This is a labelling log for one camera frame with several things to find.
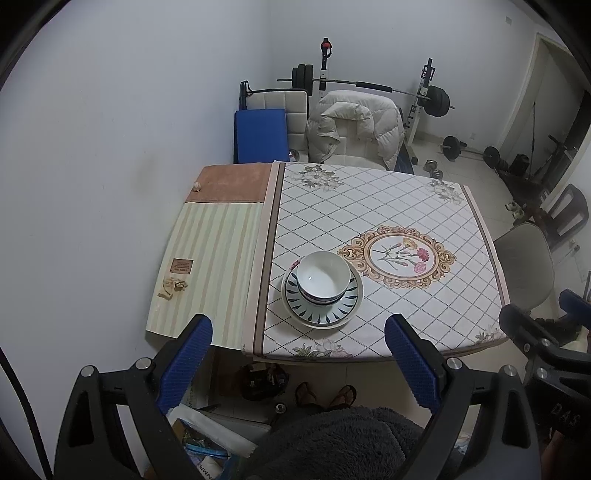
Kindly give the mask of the white bowl with dark rim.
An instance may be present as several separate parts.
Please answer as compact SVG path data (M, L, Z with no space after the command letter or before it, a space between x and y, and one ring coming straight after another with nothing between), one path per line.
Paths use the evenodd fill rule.
M332 295L329 297L320 297L320 296L315 296L315 295L312 295L311 293L308 293L301 286L297 286L297 289L298 289L298 291L301 292L301 296L303 296L305 299L307 299L308 302L314 303L315 305L335 304L335 302L338 302L339 299L341 299L346 293L345 290L342 290L342 292L339 292L337 295Z

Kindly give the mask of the white bowl with red flowers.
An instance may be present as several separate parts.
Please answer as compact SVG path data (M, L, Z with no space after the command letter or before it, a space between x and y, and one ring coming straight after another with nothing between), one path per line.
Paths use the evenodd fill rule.
M315 296L329 297L346 291L351 270L346 260L332 252L316 251L301 259L295 269L297 285Z

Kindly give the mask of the right sandal foot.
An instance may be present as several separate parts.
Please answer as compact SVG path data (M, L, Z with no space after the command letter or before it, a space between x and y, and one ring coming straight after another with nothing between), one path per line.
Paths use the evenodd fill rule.
M332 407L351 407L356 402L356 388L353 385L345 385L335 395L335 398L331 402Z

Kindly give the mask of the sandal foot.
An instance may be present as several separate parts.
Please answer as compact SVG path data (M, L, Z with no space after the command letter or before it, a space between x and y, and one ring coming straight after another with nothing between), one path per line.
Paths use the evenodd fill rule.
M318 407L318 397L308 382L301 382L294 391L294 402L298 407Z
M345 385L335 395L335 398L331 402L332 407L351 407L356 402L356 388L353 385Z

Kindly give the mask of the striped beige and brown cloth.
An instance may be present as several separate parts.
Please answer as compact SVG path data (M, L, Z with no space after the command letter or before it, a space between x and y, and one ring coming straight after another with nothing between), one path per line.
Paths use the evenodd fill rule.
M279 167L205 167L185 199L165 248L146 331L176 338L193 316L211 319L216 347L242 347L256 247L273 207Z

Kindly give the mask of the person's dark fleece torso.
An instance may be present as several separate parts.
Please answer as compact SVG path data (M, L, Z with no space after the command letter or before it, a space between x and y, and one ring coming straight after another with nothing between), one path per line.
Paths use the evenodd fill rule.
M385 407L327 410L260 441L238 479L393 479L423 428Z

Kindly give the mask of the grey side chair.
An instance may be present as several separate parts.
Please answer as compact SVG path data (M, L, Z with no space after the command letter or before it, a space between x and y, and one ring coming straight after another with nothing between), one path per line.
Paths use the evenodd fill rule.
M542 230L524 223L494 241L510 302L525 311L543 304L554 288L555 270Z

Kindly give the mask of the floral grid tablecloth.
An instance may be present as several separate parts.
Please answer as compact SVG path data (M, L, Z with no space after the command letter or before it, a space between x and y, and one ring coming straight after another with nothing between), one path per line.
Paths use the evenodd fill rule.
M242 350L283 362L379 361L386 320L402 314L442 353L504 341L509 301L494 242L470 189L412 174L276 163L269 224L257 246L256 304ZM296 268L316 251L349 262L344 298L301 298Z

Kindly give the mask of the left sandal foot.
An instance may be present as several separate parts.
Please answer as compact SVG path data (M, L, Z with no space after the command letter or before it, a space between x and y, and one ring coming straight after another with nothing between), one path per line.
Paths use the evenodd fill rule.
M301 382L294 391L294 402L298 407L318 407L318 397L308 382Z

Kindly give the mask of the black exercise machine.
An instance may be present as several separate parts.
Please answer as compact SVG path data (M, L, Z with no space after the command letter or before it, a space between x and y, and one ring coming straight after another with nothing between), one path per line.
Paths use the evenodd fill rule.
M514 225L535 224L542 230L550 250L555 251L585 227L590 212L585 195L573 184L566 185L550 207L542 207L573 159L566 144L552 135L548 138L555 149L531 179L509 171L498 170L498 174L517 205Z

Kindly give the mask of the small dumbbell on floor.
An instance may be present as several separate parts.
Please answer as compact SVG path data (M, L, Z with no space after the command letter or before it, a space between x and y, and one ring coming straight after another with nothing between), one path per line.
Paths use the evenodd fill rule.
M432 159L429 159L425 162L424 171L429 174L432 179L442 180L443 179L443 171L439 168L438 162Z

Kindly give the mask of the barbell on floor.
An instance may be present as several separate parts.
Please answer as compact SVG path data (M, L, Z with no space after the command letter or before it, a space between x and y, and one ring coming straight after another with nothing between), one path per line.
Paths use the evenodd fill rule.
M462 154L468 153L480 156L484 162L495 169L501 160L500 152L494 146L488 146L483 151L468 147L465 142L460 141L455 136L447 136L442 144L442 153L449 161L455 161Z

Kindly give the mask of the blue folded mat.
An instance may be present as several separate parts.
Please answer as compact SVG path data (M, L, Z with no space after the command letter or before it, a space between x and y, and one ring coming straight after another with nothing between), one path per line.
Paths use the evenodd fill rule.
M235 164L288 160L287 113L283 109L235 112Z

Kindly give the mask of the white puffer jacket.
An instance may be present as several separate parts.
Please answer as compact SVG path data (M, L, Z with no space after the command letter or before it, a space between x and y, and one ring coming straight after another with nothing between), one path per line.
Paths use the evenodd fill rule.
M385 96L333 90L311 110L307 139L313 163L393 171L404 146L403 116Z

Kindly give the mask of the barbell on rack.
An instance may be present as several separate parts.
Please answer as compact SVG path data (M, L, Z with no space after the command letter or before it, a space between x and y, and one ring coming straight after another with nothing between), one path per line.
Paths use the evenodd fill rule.
M312 94L315 83L318 83L318 86L325 86L326 84L333 83L339 85L351 85L356 88L386 93L403 94L415 97L418 100L418 105L422 107L428 115L440 118L446 116L451 109L454 109L454 106L451 104L451 99L448 93L443 88L432 84L435 72L436 68L433 66L433 59L429 58L421 73L420 90L418 93L403 91L388 85L377 83L329 79L325 76L315 78L314 67L311 64L300 64L295 66L291 71L290 78L277 79L277 82L290 82L291 87L294 89L304 89L308 92L308 95Z

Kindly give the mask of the beige padded chair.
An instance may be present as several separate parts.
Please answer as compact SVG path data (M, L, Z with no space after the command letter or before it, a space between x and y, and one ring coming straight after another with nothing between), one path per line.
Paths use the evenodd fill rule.
M235 163L308 162L308 92L239 85Z

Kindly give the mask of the white weight rack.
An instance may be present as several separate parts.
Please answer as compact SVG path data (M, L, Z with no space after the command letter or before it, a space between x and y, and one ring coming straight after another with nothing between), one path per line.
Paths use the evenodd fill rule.
M418 95L426 95L428 93L428 88L431 81L433 80L435 71L436 69L433 66L433 59L429 57L421 73L419 87L417 90ZM423 103L425 103L425 100L416 98L405 117L405 143L408 147L411 147L414 143L415 135L420 123L420 116L423 111Z

